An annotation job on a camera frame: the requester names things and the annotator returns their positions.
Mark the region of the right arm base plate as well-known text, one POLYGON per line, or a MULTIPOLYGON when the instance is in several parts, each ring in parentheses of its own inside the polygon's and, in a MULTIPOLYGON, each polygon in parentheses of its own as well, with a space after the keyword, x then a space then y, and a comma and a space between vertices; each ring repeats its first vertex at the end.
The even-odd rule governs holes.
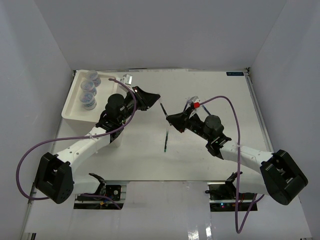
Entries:
MULTIPOLYGON (((209 197, 209 207, 212 213, 234 212, 236 195, 226 184, 213 183, 208 185, 205 194, 209 197)), ((246 212, 254 198, 253 193, 239 193, 238 211, 246 212)))

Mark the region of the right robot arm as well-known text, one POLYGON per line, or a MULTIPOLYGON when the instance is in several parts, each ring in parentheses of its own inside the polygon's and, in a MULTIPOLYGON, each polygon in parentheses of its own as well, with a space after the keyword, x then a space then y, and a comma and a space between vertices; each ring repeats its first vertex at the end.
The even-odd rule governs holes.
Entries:
POLYGON ((243 193, 268 195, 282 205, 288 205, 307 185, 308 179, 285 150, 267 152, 240 146, 224 133, 224 126, 216 115, 205 120, 190 108, 168 115, 166 120, 180 133, 189 130, 207 141, 208 152, 219 159, 240 163, 257 173, 237 180, 232 174, 226 181, 226 195, 236 200, 243 193))

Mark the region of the dark green pen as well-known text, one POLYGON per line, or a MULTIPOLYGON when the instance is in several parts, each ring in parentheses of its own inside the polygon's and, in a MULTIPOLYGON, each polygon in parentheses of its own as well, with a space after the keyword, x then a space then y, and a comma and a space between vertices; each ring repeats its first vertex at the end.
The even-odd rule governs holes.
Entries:
POLYGON ((164 141, 164 153, 167 152, 168 137, 169 137, 169 126, 166 128, 165 141, 164 141))

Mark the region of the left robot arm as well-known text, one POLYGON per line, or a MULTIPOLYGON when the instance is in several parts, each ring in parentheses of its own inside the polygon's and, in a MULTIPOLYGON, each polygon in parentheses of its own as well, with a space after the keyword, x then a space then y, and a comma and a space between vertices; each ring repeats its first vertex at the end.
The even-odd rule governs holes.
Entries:
POLYGON ((109 96, 99 121, 85 139, 56 154, 47 152, 41 157, 35 187, 56 204, 63 203, 72 194, 89 194, 96 200, 103 198, 107 191, 106 181, 94 173, 76 178, 77 168, 99 149, 113 143, 136 110, 148 110, 160 97, 138 86, 133 87, 126 96, 120 93, 109 96))

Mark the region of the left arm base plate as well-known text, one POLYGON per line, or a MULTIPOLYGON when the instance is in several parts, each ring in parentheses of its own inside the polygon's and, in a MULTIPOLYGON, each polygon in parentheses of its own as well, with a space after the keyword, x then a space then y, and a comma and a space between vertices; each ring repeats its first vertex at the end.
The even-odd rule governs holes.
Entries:
POLYGON ((96 193, 77 195, 73 208, 78 210, 121 210, 125 199, 126 186, 108 184, 96 193))

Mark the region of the blue pen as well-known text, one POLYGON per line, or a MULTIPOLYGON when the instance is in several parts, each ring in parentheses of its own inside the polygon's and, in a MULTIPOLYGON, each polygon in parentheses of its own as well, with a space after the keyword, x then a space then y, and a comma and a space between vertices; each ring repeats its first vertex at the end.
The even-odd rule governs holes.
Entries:
POLYGON ((204 109, 204 111, 205 111, 208 115, 211 115, 211 113, 210 113, 209 110, 205 107, 205 105, 202 105, 202 108, 204 109))

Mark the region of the black pen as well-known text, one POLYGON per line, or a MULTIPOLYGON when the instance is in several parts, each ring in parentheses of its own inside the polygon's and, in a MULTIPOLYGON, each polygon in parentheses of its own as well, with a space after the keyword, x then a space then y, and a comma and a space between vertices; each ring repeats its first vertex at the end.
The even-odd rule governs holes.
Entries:
POLYGON ((167 114, 167 111, 165 110, 164 105, 163 105, 163 103, 162 103, 162 102, 160 102, 160 106, 161 106, 161 109, 162 109, 162 111, 163 111, 163 113, 164 113, 165 117, 167 118, 167 117, 168 117, 168 114, 167 114))

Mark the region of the clear jar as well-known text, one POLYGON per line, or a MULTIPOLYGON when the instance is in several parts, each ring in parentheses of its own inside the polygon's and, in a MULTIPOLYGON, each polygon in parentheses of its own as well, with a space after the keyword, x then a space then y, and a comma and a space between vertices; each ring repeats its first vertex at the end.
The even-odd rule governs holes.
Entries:
POLYGON ((101 84, 101 78, 96 70, 89 70, 86 73, 86 79, 92 81, 95 87, 98 87, 101 84))
POLYGON ((85 110, 93 110, 97 106, 95 96, 91 92, 83 92, 79 96, 79 101, 81 102, 85 110))
POLYGON ((91 80, 84 80, 80 84, 80 88, 83 92, 92 93, 94 96, 97 94, 97 89, 93 81, 91 80))

